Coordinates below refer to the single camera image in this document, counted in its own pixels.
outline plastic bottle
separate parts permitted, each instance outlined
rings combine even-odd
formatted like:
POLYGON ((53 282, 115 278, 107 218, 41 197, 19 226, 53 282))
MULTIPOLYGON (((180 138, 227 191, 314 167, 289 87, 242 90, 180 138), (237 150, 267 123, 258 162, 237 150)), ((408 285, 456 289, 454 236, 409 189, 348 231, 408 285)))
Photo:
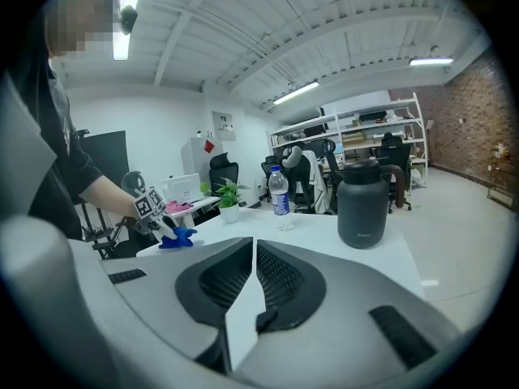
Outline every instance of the plastic bottle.
POLYGON ((292 229, 290 223, 290 209, 289 209, 289 181, 281 173, 279 165, 274 165, 272 174, 268 179, 268 189, 272 196, 272 205, 274 206, 274 215, 276 215, 277 230, 292 229))

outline bottle label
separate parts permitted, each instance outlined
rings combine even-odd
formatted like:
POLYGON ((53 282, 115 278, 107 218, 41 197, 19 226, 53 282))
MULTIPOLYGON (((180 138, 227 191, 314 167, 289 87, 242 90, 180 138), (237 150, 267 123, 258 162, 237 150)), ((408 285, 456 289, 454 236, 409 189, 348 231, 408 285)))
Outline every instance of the bottle label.
POLYGON ((289 210, 289 194, 273 194, 272 204, 274 205, 274 215, 286 215, 289 210))

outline white table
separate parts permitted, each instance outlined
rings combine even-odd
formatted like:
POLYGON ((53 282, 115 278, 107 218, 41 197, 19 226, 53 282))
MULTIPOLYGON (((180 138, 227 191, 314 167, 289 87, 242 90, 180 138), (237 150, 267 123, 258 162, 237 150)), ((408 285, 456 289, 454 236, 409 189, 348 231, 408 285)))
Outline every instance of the white table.
MULTIPOLYGON (((357 250, 347 246, 339 238, 336 216, 291 213, 290 216, 283 217, 289 217, 294 227, 289 231, 280 232, 276 229, 273 212, 241 207, 240 213, 240 220, 233 224, 226 224, 218 216, 197 226, 198 233, 191 238, 194 246, 208 245, 231 237, 253 237, 254 239, 284 242, 321 254, 363 263, 382 272, 424 299, 418 271, 409 247, 397 224, 391 218, 388 218, 384 237, 376 246, 357 250)), ((141 250, 137 256, 158 255, 171 251, 161 250, 156 245, 141 250)), ((230 362, 233 369, 238 367, 257 343, 255 320, 258 314, 265 311, 263 289, 256 276, 255 252, 256 241, 251 276, 225 316, 230 362)))
POLYGON ((207 198, 203 198, 200 200, 197 200, 196 202, 193 202, 193 207, 190 207, 189 209, 186 209, 185 211, 177 212, 177 213, 170 213, 171 217, 177 221, 178 225, 181 225, 182 222, 186 228, 194 228, 195 222, 193 221, 193 215, 191 213, 199 210, 200 208, 204 206, 208 206, 209 204, 213 204, 220 200, 220 198, 216 198, 214 196, 210 196, 207 198))

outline black shirt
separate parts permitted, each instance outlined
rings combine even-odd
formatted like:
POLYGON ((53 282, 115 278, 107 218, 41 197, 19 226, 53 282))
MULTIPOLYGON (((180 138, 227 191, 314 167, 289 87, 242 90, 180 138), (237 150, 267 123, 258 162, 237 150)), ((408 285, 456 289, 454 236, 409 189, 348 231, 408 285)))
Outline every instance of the black shirt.
POLYGON ((10 73, 19 94, 57 158, 32 202, 29 215, 47 220, 70 239, 81 240, 81 223, 71 197, 101 176, 81 148, 72 125, 68 96, 49 66, 43 15, 36 18, 24 45, 24 58, 10 73))

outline black thermos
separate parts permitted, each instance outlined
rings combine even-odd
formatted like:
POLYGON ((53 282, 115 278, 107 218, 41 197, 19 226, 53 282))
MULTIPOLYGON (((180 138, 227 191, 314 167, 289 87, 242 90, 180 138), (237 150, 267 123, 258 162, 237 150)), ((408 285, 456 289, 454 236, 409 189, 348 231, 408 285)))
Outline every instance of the black thermos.
POLYGON ((388 216, 389 186, 383 174, 397 179, 397 207, 404 202, 405 177, 395 165, 380 166, 377 160, 345 165, 337 189, 337 230, 342 241, 353 248, 367 248, 384 235, 388 216))

